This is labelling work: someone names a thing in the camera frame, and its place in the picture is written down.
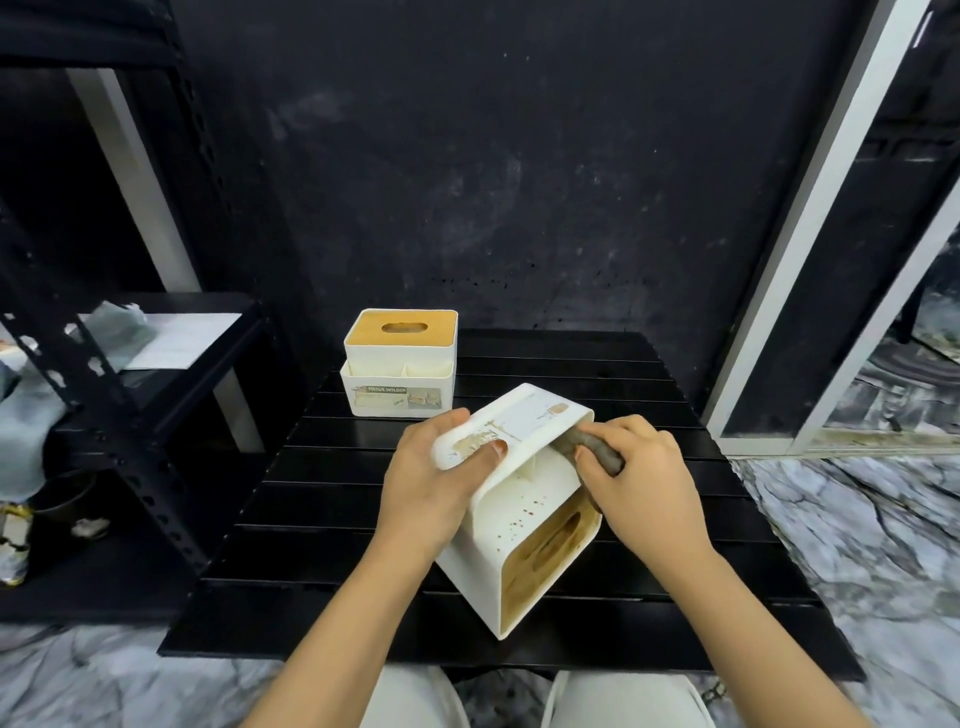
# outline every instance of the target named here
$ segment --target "white tissue box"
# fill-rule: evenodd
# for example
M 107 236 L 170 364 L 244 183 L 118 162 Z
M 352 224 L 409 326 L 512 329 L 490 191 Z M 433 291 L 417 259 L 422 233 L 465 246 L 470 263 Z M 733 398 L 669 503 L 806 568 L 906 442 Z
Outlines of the white tissue box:
M 470 501 L 437 564 L 500 640 L 516 627 L 600 529 L 576 469 L 549 447 L 593 411 L 533 384 L 473 413 L 440 437 L 434 461 L 452 468 L 485 443 L 509 446 Z
M 457 312 L 367 308 L 344 339 L 340 377 L 358 417 L 433 417 L 453 407 Z

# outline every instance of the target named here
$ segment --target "marble floor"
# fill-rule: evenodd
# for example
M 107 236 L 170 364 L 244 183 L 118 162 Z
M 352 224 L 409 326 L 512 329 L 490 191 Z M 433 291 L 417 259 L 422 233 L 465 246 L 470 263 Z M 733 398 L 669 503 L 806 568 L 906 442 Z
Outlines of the marble floor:
M 960 457 L 734 464 L 868 674 L 844 689 L 883 728 L 960 724 Z M 160 629 L 0 628 L 0 725 L 237 725 L 279 669 L 156 656 Z M 692 678 L 718 728 L 716 678 Z M 474 728 L 540 724 L 550 683 L 522 670 L 461 682 Z

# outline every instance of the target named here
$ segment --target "hand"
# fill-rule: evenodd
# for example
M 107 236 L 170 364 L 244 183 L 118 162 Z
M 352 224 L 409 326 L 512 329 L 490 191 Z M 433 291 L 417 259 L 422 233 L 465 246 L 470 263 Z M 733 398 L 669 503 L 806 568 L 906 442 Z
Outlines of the hand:
M 613 533 L 658 579 L 715 553 L 700 495 L 673 435 L 657 432 L 639 415 L 579 427 L 623 455 L 623 471 L 610 477 L 579 446 L 577 472 Z
M 507 454 L 507 444 L 494 440 L 456 468 L 437 468 L 430 456 L 434 441 L 469 416 L 455 409 L 407 427 L 383 480 L 373 540 L 401 549 L 424 571 L 457 532 L 470 497 Z

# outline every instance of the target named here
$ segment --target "forearm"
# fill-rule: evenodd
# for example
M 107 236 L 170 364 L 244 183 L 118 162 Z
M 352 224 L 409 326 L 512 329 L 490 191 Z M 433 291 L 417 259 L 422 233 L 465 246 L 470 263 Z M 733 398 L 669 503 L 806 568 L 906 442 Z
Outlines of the forearm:
M 750 728 L 870 726 L 721 556 L 661 582 Z
M 374 537 L 244 725 L 359 725 L 396 628 L 428 567 Z

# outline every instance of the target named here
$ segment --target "product label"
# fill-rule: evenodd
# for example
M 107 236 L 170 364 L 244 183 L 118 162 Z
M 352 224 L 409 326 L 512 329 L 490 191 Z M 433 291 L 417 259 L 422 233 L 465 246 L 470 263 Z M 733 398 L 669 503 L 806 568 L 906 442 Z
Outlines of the product label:
M 367 385 L 353 388 L 353 403 L 377 409 L 441 409 L 440 389 L 435 387 L 383 387 Z
M 459 465 L 490 440 L 503 440 L 509 447 L 519 445 L 569 407 L 568 400 L 538 389 L 480 424 L 475 432 L 450 445 L 449 450 L 442 451 L 440 465 L 442 468 Z

